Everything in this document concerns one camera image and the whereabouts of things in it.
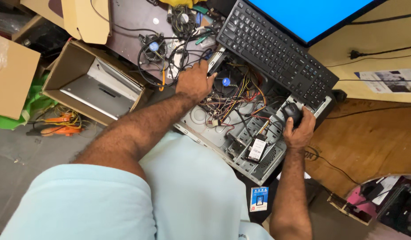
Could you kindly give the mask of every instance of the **black mouse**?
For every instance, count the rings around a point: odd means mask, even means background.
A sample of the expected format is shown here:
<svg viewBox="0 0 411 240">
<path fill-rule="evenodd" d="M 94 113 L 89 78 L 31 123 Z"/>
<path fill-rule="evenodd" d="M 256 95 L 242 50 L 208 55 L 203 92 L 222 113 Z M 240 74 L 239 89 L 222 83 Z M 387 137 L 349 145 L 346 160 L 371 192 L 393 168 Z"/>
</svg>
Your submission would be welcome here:
<svg viewBox="0 0 411 240">
<path fill-rule="evenodd" d="M 287 121 L 289 117 L 293 118 L 294 128 L 297 128 L 302 121 L 302 112 L 294 102 L 291 102 L 283 107 L 284 118 Z"/>
</svg>

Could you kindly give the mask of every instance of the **hand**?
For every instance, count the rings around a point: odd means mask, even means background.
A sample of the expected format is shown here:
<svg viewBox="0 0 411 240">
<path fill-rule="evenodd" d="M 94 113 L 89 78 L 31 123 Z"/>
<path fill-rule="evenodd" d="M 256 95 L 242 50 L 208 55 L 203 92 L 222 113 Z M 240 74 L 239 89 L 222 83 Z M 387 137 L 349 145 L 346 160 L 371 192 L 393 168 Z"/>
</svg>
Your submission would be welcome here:
<svg viewBox="0 0 411 240">
<path fill-rule="evenodd" d="M 200 102 L 210 94 L 214 78 L 217 76 L 217 73 L 214 73 L 207 78 L 207 73 L 207 61 L 202 60 L 201 64 L 196 62 L 192 68 L 188 68 L 179 74 L 176 93 L 184 93 L 192 98 L 195 103 Z"/>
<path fill-rule="evenodd" d="M 299 127 L 293 130 L 293 118 L 287 119 L 284 129 L 284 140 L 287 149 L 304 150 L 309 145 L 315 128 L 315 116 L 305 106 L 302 107 L 303 118 Z"/>
</svg>

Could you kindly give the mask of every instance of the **monitor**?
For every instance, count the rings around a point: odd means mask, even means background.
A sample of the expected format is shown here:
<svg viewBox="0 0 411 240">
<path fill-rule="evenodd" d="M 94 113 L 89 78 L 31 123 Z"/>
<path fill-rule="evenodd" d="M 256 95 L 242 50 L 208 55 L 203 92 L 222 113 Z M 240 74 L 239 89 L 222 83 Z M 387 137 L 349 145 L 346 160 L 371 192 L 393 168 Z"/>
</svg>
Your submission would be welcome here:
<svg viewBox="0 0 411 240">
<path fill-rule="evenodd" d="M 302 45 L 312 46 L 386 0 L 249 1 Z"/>
</svg>

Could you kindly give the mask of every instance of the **hairy arm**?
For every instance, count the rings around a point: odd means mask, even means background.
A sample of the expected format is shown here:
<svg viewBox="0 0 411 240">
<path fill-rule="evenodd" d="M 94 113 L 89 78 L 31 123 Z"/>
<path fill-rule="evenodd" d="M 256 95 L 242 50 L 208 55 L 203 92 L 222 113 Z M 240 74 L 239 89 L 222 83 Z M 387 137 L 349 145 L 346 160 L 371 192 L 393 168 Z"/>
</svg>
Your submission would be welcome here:
<svg viewBox="0 0 411 240">
<path fill-rule="evenodd" d="M 138 161 L 210 93 L 216 74 L 207 78 L 207 71 L 207 61 L 203 60 L 181 72 L 174 96 L 112 123 L 73 163 L 113 167 L 146 180 Z"/>
<path fill-rule="evenodd" d="M 276 240 L 312 240 L 304 181 L 304 148 L 312 138 L 315 117 L 306 107 L 302 110 L 299 128 L 293 130 L 290 117 L 284 130 L 287 153 L 269 225 L 270 234 Z"/>
</svg>

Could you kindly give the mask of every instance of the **black keyboard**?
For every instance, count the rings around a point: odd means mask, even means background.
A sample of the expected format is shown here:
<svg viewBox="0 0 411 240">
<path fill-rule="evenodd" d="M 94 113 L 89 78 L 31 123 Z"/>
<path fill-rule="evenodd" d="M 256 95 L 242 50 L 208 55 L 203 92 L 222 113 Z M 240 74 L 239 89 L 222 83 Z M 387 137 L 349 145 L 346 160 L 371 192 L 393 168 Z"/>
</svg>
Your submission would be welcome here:
<svg viewBox="0 0 411 240">
<path fill-rule="evenodd" d="M 217 41 L 317 109 L 339 80 L 247 3 L 235 3 Z"/>
</svg>

